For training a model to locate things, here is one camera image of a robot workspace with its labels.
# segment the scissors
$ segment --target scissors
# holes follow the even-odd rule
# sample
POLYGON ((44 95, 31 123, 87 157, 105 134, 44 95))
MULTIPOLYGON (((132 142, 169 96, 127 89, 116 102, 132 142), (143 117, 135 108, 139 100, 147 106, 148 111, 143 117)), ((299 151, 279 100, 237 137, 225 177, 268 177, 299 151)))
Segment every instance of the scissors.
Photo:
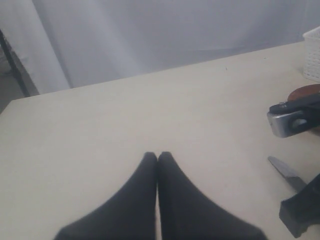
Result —
POLYGON ((308 184, 283 161, 269 156, 268 160, 296 191, 281 202, 279 217, 291 234, 299 238, 311 225, 320 224, 320 174, 308 184))

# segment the white table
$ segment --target white table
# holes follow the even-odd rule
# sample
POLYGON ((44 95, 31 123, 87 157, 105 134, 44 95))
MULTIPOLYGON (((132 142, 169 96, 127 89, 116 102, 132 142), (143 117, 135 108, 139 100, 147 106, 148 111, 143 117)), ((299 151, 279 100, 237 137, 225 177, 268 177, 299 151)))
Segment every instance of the white table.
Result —
MULTIPOLYGON (((53 239, 111 197, 144 152, 171 151, 221 207, 293 240, 278 213, 294 191, 267 157, 310 181, 320 138, 277 138, 266 113, 313 83, 303 60, 297 43, 14 100, 0 116, 0 239, 53 239)), ((319 237, 312 226, 300 239, 319 237)))

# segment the scissor blade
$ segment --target scissor blade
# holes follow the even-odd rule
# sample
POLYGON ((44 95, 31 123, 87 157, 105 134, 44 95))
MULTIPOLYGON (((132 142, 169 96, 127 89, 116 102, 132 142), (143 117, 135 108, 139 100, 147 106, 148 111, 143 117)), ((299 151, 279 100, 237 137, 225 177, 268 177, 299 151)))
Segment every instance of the scissor blade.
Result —
POLYGON ((298 173, 283 161, 280 161, 273 156, 269 156, 268 160, 297 193, 299 193, 307 185, 298 176, 298 173))

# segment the plastic basket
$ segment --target plastic basket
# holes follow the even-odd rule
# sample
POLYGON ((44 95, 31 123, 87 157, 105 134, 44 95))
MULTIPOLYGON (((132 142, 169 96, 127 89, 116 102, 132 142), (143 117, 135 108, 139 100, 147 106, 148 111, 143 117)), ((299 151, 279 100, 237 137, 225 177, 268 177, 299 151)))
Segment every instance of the plastic basket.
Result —
POLYGON ((320 82, 320 26, 303 34, 305 61, 303 75, 306 79, 320 82))

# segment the white curtain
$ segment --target white curtain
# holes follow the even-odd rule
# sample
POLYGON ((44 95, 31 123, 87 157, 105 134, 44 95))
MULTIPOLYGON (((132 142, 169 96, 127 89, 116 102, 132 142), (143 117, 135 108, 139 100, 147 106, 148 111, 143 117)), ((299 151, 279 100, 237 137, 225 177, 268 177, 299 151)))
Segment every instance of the white curtain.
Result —
POLYGON ((319 13, 319 0, 0 0, 0 29, 43 94, 298 42, 319 13))

